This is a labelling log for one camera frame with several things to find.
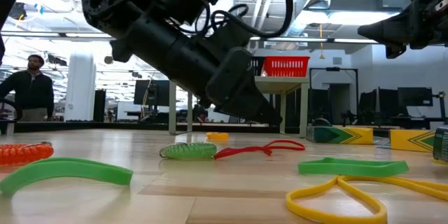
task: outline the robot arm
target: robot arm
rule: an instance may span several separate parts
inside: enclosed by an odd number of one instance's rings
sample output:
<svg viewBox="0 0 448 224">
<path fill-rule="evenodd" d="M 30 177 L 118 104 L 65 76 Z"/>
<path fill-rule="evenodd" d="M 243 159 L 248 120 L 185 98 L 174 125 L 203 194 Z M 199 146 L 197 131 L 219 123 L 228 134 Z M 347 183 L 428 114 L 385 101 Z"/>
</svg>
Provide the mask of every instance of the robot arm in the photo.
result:
<svg viewBox="0 0 448 224">
<path fill-rule="evenodd" d="M 218 0 L 81 0 L 87 22 L 115 38 L 111 42 L 115 61 L 127 62 L 136 55 L 165 74 L 178 86 L 200 97 L 203 107 L 215 104 L 216 112 L 259 123 L 278 124 L 280 115 L 270 106 L 255 84 L 249 67 L 251 54 L 244 49 L 252 35 L 263 38 L 280 36 L 291 23 L 293 0 L 286 0 L 283 27 L 266 34 L 244 24 L 240 17 L 246 5 L 234 16 L 209 4 Z M 187 32 L 180 24 L 194 24 L 206 10 L 202 31 Z M 215 22 L 217 14 L 224 21 Z M 213 34 L 205 36 L 209 29 Z"/>
<path fill-rule="evenodd" d="M 448 44 L 448 0 L 411 0 L 399 15 L 363 25 L 358 33 L 386 46 L 386 57 L 394 59 L 411 49 Z"/>
</svg>

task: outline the yellow rubber strap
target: yellow rubber strap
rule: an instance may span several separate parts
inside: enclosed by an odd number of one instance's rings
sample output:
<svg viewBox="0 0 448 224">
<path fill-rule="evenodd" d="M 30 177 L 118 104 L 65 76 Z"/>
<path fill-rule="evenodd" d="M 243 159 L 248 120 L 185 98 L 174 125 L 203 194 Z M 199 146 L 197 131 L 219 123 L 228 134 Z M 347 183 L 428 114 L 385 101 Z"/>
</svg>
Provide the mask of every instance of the yellow rubber strap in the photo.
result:
<svg viewBox="0 0 448 224">
<path fill-rule="evenodd" d="M 402 186 L 419 193 L 424 193 L 430 196 L 434 196 L 441 200 L 448 201 L 448 185 L 440 183 L 431 183 L 427 181 L 417 181 L 407 178 L 378 178 L 378 177 L 362 177 L 362 176 L 337 176 L 322 185 L 314 186 L 311 188 L 304 188 L 295 190 L 286 195 L 286 207 L 289 211 L 297 214 L 303 218 L 307 218 L 313 221 L 319 221 L 321 223 L 343 223 L 343 224 L 383 224 L 387 223 L 387 210 L 378 199 L 370 196 L 369 194 L 357 189 L 356 187 L 347 183 L 347 181 L 374 181 L 381 183 L 389 183 L 396 186 Z M 340 186 L 346 192 L 352 194 L 354 197 L 364 201 L 371 206 L 377 213 L 368 217 L 352 217 L 352 216 L 340 216 L 332 213 L 325 213 L 323 211 L 309 209 L 304 206 L 296 204 L 293 200 L 300 197 L 307 197 L 324 193 L 332 188 L 334 185 Z"/>
</svg>

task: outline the black cable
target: black cable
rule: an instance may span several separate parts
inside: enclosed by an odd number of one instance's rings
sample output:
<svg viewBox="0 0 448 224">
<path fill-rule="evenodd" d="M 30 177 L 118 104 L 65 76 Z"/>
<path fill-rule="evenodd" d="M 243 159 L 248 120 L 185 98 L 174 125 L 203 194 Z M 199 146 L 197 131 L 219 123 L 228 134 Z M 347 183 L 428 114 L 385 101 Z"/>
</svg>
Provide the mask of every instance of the black cable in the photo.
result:
<svg viewBox="0 0 448 224">
<path fill-rule="evenodd" d="M 216 19 L 217 14 L 221 14 L 225 18 L 237 23 L 239 26 L 243 27 L 248 32 L 251 32 L 252 34 L 254 34 L 256 36 L 259 36 L 260 38 L 267 39 L 267 38 L 278 37 L 278 36 L 281 36 L 282 34 L 284 34 L 288 30 L 289 25 L 291 24 L 291 21 L 293 19 L 294 0 L 285 0 L 285 2 L 286 2 L 285 20 L 284 20 L 281 28 L 276 32 L 267 33 L 267 32 L 259 31 L 255 28 L 251 27 L 250 25 L 247 25 L 245 22 L 240 20 L 238 17 L 236 17 L 236 16 L 232 15 L 231 13 L 224 11 L 224 10 L 216 10 L 213 12 L 213 14 L 211 14 L 211 26 L 212 26 L 213 30 L 215 30 L 215 31 L 218 29 L 218 23 L 215 21 L 215 19 Z"/>
</svg>

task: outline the man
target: man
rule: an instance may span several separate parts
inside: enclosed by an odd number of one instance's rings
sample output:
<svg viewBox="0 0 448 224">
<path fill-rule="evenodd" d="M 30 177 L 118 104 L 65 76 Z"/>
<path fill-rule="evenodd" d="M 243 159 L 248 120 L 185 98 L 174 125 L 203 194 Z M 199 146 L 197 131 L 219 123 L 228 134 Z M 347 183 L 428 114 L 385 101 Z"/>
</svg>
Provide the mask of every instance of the man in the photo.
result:
<svg viewBox="0 0 448 224">
<path fill-rule="evenodd" d="M 53 81 L 41 73 L 43 64 L 41 56 L 30 55 L 28 70 L 13 73 L 0 84 L 0 97 L 15 91 L 15 103 L 23 110 L 21 121 L 40 122 L 53 116 Z"/>
</svg>

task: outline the orange coiled cord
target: orange coiled cord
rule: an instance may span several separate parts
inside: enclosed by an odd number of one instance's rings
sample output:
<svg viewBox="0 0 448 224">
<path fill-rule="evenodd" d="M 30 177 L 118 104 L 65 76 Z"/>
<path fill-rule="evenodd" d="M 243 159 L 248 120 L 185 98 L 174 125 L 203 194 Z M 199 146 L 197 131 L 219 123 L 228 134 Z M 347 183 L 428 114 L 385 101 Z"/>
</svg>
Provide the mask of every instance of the orange coiled cord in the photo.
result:
<svg viewBox="0 0 448 224">
<path fill-rule="evenodd" d="M 0 165 L 14 165 L 34 162 L 53 155 L 49 142 L 37 144 L 2 144 L 0 145 Z"/>
</svg>

